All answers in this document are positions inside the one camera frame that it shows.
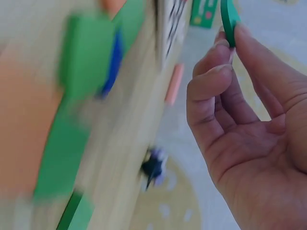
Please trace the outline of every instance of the orange block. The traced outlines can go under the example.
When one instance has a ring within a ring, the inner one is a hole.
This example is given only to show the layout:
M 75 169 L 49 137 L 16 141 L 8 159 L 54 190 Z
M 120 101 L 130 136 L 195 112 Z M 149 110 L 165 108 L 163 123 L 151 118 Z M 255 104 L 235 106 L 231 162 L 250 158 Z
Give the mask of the orange block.
M 100 0 L 102 7 L 112 16 L 115 16 L 119 10 L 125 5 L 127 0 Z
M 178 91 L 180 88 L 182 76 L 184 72 L 184 65 L 183 64 L 177 64 L 175 65 L 173 76 L 171 79 L 171 82 L 168 87 L 168 91 L 166 93 L 165 102 L 169 105 L 174 105 Z
M 0 196 L 31 196 L 61 93 L 0 56 Z

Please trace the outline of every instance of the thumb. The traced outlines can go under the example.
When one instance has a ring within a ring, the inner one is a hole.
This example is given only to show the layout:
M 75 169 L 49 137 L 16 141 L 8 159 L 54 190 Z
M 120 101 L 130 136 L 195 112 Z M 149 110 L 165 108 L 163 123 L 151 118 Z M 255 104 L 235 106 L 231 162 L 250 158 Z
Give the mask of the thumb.
M 236 51 L 251 78 L 258 79 L 277 98 L 287 112 L 307 99 L 307 78 L 282 62 L 251 36 L 241 23 L 235 28 Z

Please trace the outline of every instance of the blue block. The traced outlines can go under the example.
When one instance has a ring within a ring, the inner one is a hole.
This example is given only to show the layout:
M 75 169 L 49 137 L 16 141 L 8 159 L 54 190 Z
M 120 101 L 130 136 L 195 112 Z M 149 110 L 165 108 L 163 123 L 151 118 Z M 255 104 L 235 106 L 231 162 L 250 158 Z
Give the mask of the blue block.
M 123 45 L 121 32 L 120 30 L 118 30 L 115 35 L 115 40 L 113 44 L 113 54 L 108 74 L 108 80 L 106 81 L 100 93 L 103 98 L 109 94 L 115 83 L 123 57 L 124 57 L 124 45 Z

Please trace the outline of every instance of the wooden board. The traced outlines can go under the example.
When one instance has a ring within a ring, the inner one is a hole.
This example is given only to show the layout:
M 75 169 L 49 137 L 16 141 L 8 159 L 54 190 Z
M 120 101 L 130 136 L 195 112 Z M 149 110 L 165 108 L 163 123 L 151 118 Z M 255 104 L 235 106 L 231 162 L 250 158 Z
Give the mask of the wooden board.
M 36 67 L 36 77 L 54 81 L 64 18 L 73 9 L 94 9 L 95 3 L 0 0 L 0 43 L 19 43 L 23 57 Z M 155 46 L 154 7 L 147 0 L 145 22 L 112 91 L 105 100 L 90 101 L 81 109 L 81 121 L 93 127 L 76 179 L 95 205 L 88 230 L 129 227 L 140 189 L 139 168 L 158 129 L 173 71 L 170 66 L 159 73 Z M 0 201 L 0 229 L 54 230 L 68 200 L 37 206 L 24 200 Z

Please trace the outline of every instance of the finger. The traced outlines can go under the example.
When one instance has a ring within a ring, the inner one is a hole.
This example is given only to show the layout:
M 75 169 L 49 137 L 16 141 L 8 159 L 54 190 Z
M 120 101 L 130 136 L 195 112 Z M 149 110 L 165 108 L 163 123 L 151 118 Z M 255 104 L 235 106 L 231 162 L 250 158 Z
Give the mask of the finger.
M 234 71 L 232 72 L 232 82 L 229 88 L 222 93 L 221 99 L 223 107 L 238 125 L 246 125 L 260 121 L 254 110 L 244 99 Z
M 230 57 L 231 51 L 229 50 L 229 43 L 225 38 L 225 32 L 219 31 L 212 48 L 195 65 L 193 77 L 204 74 L 216 66 L 229 63 Z
M 221 96 L 215 97 L 214 116 L 225 133 L 236 127 L 236 122 L 223 107 Z
M 202 151 L 224 134 L 223 128 L 214 116 L 214 97 L 229 87 L 231 74 L 231 65 L 218 66 L 194 78 L 188 85 L 188 124 Z
M 221 31 L 220 29 L 215 38 L 215 42 L 218 42 L 222 39 L 226 39 L 226 35 L 225 32 Z M 224 60 L 228 60 L 228 63 L 231 64 L 233 62 L 234 53 L 235 49 L 230 49 L 229 59 L 227 56 Z M 216 97 L 215 100 L 215 110 L 220 111 L 222 108 L 225 108 L 237 124 L 249 124 L 259 121 L 258 116 L 255 114 L 249 104 L 245 101 L 238 79 L 234 72 L 230 87 L 220 97 Z M 223 122 L 223 120 L 221 119 L 217 118 L 217 120 L 220 123 Z M 227 131 L 232 128 L 232 126 L 229 124 L 229 122 L 226 122 L 226 124 L 221 125 L 223 129 Z
M 251 77 L 251 81 L 257 96 L 262 101 L 270 117 L 274 119 L 284 114 L 283 107 L 276 97 L 258 79 Z
M 251 78 L 268 88 L 285 112 L 307 99 L 306 76 L 278 59 L 240 23 L 235 28 L 235 38 L 238 56 Z

